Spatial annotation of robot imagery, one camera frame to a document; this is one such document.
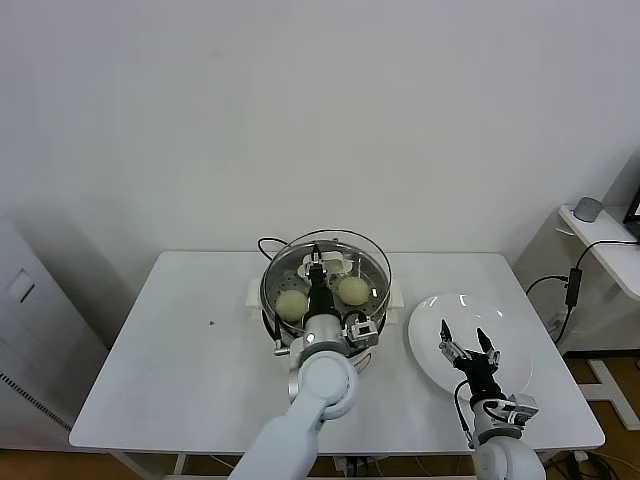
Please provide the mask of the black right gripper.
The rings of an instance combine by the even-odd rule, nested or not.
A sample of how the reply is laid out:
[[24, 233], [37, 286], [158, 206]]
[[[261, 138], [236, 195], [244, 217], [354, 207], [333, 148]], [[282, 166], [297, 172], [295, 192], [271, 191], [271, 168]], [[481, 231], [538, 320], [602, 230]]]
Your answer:
[[445, 319], [441, 320], [439, 349], [468, 380], [471, 401], [503, 399], [504, 394], [494, 379], [499, 368], [500, 352], [481, 328], [476, 329], [481, 353], [466, 351], [453, 340]]

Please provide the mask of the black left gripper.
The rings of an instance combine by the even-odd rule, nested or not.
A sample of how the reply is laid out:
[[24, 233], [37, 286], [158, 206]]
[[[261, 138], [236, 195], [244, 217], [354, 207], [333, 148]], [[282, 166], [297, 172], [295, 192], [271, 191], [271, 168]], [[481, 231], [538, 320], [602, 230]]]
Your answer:
[[308, 277], [311, 281], [306, 319], [316, 315], [334, 314], [333, 293], [327, 284], [324, 271], [322, 251], [319, 245], [314, 243], [312, 253], [304, 257], [304, 273], [309, 273]]

